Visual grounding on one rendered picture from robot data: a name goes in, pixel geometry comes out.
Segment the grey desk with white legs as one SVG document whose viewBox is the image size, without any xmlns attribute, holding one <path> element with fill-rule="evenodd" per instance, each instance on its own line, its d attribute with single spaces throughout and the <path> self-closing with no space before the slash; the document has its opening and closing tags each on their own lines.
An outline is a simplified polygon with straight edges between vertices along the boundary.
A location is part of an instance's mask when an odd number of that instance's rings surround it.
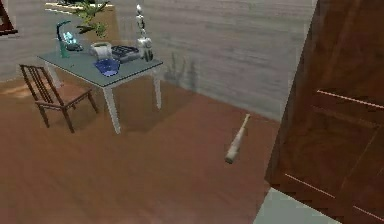
<svg viewBox="0 0 384 224">
<path fill-rule="evenodd" d="M 121 64 L 116 75 L 106 77 L 95 67 L 96 59 L 85 52 L 70 53 L 68 58 L 62 58 L 59 52 L 50 52 L 38 55 L 38 58 L 44 61 L 49 75 L 57 88 L 61 86 L 61 81 L 55 72 L 55 68 L 101 88 L 114 130 L 117 134 L 121 132 L 121 128 L 113 96 L 114 87 L 145 75 L 151 75 L 155 88 L 156 106 L 158 109 L 162 106 L 160 79 L 156 75 L 156 70 L 163 64 L 160 60 L 153 59 L 150 62 L 146 62 L 144 59 L 136 59 Z"/>
</svg>

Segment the teal desk lamp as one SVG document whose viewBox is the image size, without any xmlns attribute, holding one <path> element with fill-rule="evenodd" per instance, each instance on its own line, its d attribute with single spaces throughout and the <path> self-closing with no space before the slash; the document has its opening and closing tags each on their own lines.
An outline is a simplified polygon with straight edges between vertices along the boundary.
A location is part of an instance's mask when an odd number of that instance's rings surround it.
<svg viewBox="0 0 384 224">
<path fill-rule="evenodd" d="M 71 32 L 64 32 L 62 30 L 62 27 L 68 23 L 70 23 L 70 20 L 64 20 L 56 25 L 57 40 L 59 42 L 60 54 L 62 58 L 69 58 L 69 51 L 66 49 L 66 45 L 71 43 L 77 43 L 74 38 L 74 35 Z"/>
</svg>

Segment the pale baseball bat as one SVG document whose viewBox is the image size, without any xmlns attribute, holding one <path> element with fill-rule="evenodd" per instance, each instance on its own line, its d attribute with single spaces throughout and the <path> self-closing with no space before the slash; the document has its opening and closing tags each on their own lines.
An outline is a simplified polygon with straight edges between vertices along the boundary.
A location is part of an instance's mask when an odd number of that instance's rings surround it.
<svg viewBox="0 0 384 224">
<path fill-rule="evenodd" d="M 241 141 L 242 141 L 242 138 L 244 136 L 244 132 L 245 132 L 245 127 L 248 123 L 250 119 L 250 114 L 247 114 L 244 118 L 244 121 L 239 129 L 239 131 L 237 132 L 235 138 L 233 139 L 228 151 L 227 151 L 227 154 L 225 156 L 225 161 L 229 164 L 232 164 L 239 152 L 239 149 L 240 149 L 240 144 L 241 144 Z"/>
</svg>

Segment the silver trophy statue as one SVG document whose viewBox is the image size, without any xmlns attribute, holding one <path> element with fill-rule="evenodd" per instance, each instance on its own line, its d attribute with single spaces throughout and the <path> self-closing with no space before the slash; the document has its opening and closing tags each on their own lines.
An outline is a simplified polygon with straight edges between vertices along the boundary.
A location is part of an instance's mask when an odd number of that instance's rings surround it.
<svg viewBox="0 0 384 224">
<path fill-rule="evenodd" d="M 152 40 L 147 36 L 143 10 L 139 4 L 136 5 L 136 22 L 140 30 L 140 37 L 137 39 L 140 57 L 145 59 L 147 62 L 152 61 Z"/>
</svg>

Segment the blue bowl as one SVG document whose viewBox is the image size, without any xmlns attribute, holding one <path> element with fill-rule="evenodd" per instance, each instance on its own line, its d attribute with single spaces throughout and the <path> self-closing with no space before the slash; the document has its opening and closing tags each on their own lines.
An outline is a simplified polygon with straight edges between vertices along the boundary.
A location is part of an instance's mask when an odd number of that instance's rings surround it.
<svg viewBox="0 0 384 224">
<path fill-rule="evenodd" d="M 120 62 L 115 59 L 102 59 L 95 62 L 94 66 L 99 70 L 102 75 L 110 77 L 118 73 L 120 68 Z"/>
</svg>

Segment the white mug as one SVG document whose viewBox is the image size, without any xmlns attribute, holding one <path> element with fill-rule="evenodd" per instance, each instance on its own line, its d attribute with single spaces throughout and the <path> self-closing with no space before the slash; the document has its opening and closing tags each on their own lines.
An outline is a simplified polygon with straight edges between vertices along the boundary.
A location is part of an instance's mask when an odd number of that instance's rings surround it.
<svg viewBox="0 0 384 224">
<path fill-rule="evenodd" d="M 90 45 L 89 53 L 98 60 L 112 57 L 112 45 L 109 42 L 95 42 Z"/>
</svg>

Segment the brown wooden chair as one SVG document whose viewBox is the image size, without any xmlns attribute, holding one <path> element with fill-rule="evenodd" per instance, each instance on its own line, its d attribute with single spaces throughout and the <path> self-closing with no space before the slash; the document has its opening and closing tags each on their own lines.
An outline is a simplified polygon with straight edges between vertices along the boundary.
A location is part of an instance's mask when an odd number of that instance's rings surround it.
<svg viewBox="0 0 384 224">
<path fill-rule="evenodd" d="M 46 110 L 60 111 L 71 133 L 75 130 L 69 116 L 70 109 L 76 109 L 78 103 L 88 99 L 94 111 L 99 112 L 90 88 L 66 83 L 56 87 L 44 67 L 25 64 L 20 64 L 19 67 L 47 128 L 50 124 Z"/>
</svg>

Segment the green house plant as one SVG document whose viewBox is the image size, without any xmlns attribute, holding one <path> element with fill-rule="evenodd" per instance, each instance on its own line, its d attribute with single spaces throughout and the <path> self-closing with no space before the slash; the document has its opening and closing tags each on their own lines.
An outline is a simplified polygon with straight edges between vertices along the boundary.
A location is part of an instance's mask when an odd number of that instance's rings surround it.
<svg viewBox="0 0 384 224">
<path fill-rule="evenodd" d="M 91 3 L 90 0 L 83 0 L 75 4 L 75 10 L 72 14 L 82 20 L 82 22 L 76 26 L 80 34 L 93 31 L 99 38 L 106 36 L 107 25 L 103 22 L 95 22 L 94 19 L 98 13 L 104 11 L 107 5 L 108 1 Z"/>
</svg>

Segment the brown wooden door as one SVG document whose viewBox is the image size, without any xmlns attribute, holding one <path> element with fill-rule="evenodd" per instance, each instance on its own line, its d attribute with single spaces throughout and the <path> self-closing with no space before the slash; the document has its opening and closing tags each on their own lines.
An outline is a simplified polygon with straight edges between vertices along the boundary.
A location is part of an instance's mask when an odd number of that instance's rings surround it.
<svg viewBox="0 0 384 224">
<path fill-rule="evenodd" d="M 384 224 L 384 0 L 317 0 L 265 178 L 341 224 Z"/>
</svg>

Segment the dark red wall frame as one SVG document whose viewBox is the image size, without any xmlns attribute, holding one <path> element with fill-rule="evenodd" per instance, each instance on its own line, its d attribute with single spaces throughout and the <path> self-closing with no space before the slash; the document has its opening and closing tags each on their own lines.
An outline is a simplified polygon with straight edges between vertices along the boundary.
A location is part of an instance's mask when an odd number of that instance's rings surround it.
<svg viewBox="0 0 384 224">
<path fill-rule="evenodd" d="M 8 17 L 8 13 L 0 0 L 0 36 L 16 34 L 17 32 L 18 30 L 13 27 L 12 22 Z"/>
</svg>

